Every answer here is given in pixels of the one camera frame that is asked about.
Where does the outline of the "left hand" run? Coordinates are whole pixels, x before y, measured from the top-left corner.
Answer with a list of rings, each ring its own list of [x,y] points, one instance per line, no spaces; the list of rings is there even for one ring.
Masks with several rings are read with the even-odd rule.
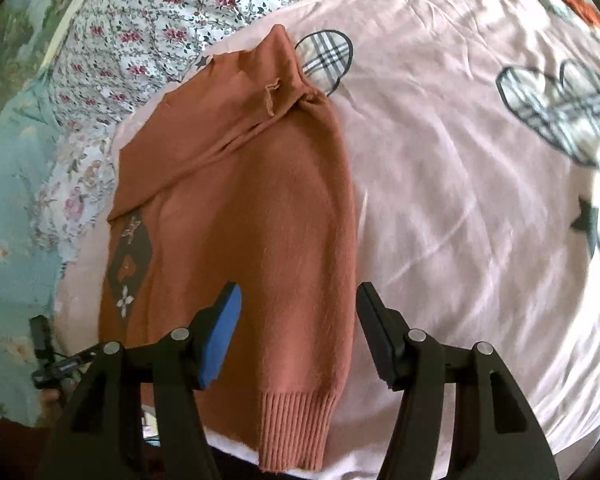
[[[36,422],[39,427],[50,428],[58,422],[77,385],[75,379],[66,379],[59,389],[40,391],[41,414]]]

